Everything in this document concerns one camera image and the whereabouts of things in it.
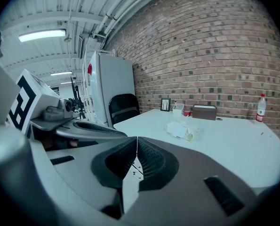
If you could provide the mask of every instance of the desk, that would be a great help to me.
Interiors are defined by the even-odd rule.
[[[201,131],[189,142],[167,133],[174,121],[172,112],[148,111],[114,125],[129,137],[149,137],[189,148],[211,157],[252,188],[268,187],[280,181],[280,139],[257,121],[221,117],[222,121],[183,118]]]

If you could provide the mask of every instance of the brick wall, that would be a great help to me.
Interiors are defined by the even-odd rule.
[[[280,138],[280,35],[258,0],[154,0],[107,44],[133,61],[141,112],[171,98],[264,122]]]

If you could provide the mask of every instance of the black office chair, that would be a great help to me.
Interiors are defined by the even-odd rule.
[[[133,94],[114,96],[108,107],[113,125],[140,114],[138,100]]]

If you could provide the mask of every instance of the bottle label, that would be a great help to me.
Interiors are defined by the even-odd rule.
[[[265,110],[258,109],[256,121],[262,122],[264,115],[265,115]]]

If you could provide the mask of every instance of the ceiling pipe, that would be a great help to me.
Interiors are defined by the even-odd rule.
[[[122,12],[121,14],[120,14],[120,16],[116,19],[116,20],[112,20],[112,21],[114,21],[113,23],[112,23],[112,21],[110,22],[110,24],[108,25],[108,27],[107,27],[107,29],[105,30],[105,33],[106,33],[106,37],[108,37],[108,35],[110,34],[110,32],[111,32],[111,30],[117,25],[117,23],[134,7],[134,6],[136,6],[139,2],[141,2],[141,1],[143,1],[143,0],[137,0],[137,1],[135,1],[132,5],[130,5],[129,7],[128,7],[128,9],[126,9],[124,12]]]
[[[108,24],[106,30],[105,30],[105,34],[107,34],[114,26],[114,24],[116,23],[116,21],[118,20],[118,18],[121,16],[121,14],[131,6],[131,4],[134,2],[135,0],[127,0],[127,2],[125,2],[119,9],[119,11],[114,15],[114,17],[112,18],[111,22]]]
[[[111,5],[111,7],[108,9],[108,11],[106,12],[102,22],[100,23],[99,26],[97,26],[95,33],[98,34],[101,29],[103,28],[103,26],[105,25],[106,21],[108,20],[108,18],[112,15],[112,12],[115,10],[115,8],[118,6],[118,4],[121,2],[122,0],[115,0],[115,2]]]

